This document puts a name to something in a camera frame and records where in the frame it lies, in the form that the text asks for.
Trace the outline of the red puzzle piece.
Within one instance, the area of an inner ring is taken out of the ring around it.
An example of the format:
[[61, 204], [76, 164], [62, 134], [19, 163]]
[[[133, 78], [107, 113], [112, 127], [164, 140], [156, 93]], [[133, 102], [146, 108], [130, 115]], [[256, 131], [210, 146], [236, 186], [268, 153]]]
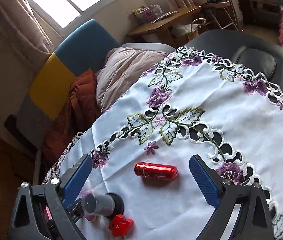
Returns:
[[124, 215], [116, 215], [109, 225], [109, 230], [113, 237], [124, 237], [127, 235], [131, 227], [133, 227], [133, 219], [126, 218]]

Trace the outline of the purple perforated egg case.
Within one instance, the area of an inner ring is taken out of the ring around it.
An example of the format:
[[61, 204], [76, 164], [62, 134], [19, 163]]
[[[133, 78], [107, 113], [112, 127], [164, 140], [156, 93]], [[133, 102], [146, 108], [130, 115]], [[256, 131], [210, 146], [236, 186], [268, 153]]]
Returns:
[[84, 217], [89, 222], [96, 220], [97, 215], [94, 214], [96, 210], [96, 198], [91, 190], [85, 190], [82, 193], [81, 207], [84, 212]]

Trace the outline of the clear jar black base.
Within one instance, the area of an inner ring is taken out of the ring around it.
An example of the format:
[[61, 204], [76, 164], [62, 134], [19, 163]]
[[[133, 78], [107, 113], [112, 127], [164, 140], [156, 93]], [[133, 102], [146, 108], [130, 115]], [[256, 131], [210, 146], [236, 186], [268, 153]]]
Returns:
[[96, 210], [94, 214], [113, 219], [116, 215], [124, 213], [124, 202], [116, 193], [94, 194], [96, 198]]

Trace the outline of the red metallic capsule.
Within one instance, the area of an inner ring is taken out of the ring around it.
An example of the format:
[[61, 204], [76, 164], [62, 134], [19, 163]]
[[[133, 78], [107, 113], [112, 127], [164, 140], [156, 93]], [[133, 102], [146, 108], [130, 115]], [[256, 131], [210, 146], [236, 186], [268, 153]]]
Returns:
[[178, 176], [178, 169], [173, 165], [136, 163], [134, 172], [137, 176], [148, 179], [174, 181]]

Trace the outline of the rust quilted jacket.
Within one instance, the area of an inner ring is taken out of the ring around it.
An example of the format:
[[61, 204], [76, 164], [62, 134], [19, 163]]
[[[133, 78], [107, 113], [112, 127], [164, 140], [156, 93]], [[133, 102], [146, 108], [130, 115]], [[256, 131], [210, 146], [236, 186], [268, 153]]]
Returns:
[[67, 101], [53, 121], [42, 145], [42, 153], [52, 165], [79, 132], [85, 132], [101, 116], [96, 100], [97, 78], [89, 69], [71, 84]]

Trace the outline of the floral embroidered tablecloth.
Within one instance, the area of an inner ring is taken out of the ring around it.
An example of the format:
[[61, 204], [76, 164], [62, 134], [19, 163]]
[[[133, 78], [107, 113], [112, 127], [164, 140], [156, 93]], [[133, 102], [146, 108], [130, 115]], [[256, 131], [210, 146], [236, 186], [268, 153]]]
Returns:
[[[46, 175], [60, 177], [83, 154], [94, 166], [84, 189], [115, 192], [133, 219], [127, 239], [195, 239], [214, 208], [190, 170], [198, 154], [238, 185], [260, 183], [275, 239], [283, 239], [283, 91], [242, 64], [182, 47], [155, 64]], [[174, 181], [142, 178], [136, 163], [173, 165]]]

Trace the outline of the pale pink duvet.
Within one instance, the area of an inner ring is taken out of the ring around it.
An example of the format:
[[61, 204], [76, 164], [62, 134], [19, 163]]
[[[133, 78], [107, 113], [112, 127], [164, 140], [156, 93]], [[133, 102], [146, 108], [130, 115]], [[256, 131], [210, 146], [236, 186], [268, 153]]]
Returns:
[[163, 51], [114, 48], [97, 75], [96, 100], [104, 113], [142, 76], [167, 56]]

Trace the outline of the grey yellow blue sofa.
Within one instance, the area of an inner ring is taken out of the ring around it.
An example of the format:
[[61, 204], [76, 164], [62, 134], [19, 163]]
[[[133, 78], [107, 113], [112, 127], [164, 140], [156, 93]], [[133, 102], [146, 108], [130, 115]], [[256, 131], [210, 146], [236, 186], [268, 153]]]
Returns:
[[88, 69], [97, 72], [103, 68], [107, 53], [118, 47], [120, 44], [96, 20], [79, 26], [39, 70], [18, 112], [7, 117], [5, 128], [30, 152], [39, 150], [68, 101], [75, 78]]

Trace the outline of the black office chair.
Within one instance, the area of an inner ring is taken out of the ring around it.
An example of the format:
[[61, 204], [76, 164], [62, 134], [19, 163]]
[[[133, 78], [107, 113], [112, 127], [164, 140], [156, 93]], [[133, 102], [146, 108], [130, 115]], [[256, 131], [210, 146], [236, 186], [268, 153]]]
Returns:
[[278, 45], [243, 32], [220, 29], [206, 31], [185, 45], [241, 63], [255, 74], [263, 73], [283, 91], [283, 48]]

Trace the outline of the pink curtain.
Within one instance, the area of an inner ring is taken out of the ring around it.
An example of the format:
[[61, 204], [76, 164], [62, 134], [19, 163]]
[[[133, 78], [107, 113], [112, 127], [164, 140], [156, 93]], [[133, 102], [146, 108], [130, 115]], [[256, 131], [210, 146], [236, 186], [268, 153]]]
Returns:
[[15, 51], [25, 57], [53, 52], [53, 44], [28, 0], [0, 0], [0, 32]]

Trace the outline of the wooden side desk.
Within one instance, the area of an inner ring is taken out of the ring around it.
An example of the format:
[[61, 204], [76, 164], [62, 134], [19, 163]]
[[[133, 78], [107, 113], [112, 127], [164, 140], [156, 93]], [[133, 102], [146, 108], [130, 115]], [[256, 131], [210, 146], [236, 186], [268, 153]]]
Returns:
[[[128, 36], [133, 38], [135, 41], [140, 42], [144, 35], [155, 34], [158, 37], [160, 43], [164, 43], [172, 46], [173, 48], [176, 48], [178, 43], [175, 42], [175, 38], [173, 38], [170, 29], [173, 26], [181, 23], [185, 19], [192, 17], [194, 14], [200, 13], [202, 10], [206, 11], [211, 16], [211, 18], [215, 21], [220, 29], [225, 29], [233, 25], [237, 30], [237, 26], [229, 14], [229, 7], [231, 7], [231, 4], [229, 1], [226, 1], [222, 3], [206, 3], [204, 5], [198, 5], [194, 7], [180, 8], [169, 17], [163, 18], [154, 23], [142, 24], [141, 26], [128, 33]], [[217, 9], [223, 9], [230, 19], [230, 23], [225, 25], [224, 27], [220, 25], [213, 13], [213, 11]]]

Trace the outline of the purple box on desk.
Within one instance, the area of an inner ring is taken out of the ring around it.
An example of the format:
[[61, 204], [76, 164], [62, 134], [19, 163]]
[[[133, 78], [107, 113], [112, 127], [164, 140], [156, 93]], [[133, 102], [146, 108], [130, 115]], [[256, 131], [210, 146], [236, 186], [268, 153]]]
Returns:
[[149, 7], [142, 6], [133, 10], [133, 13], [141, 23], [152, 22], [164, 14], [158, 4]]

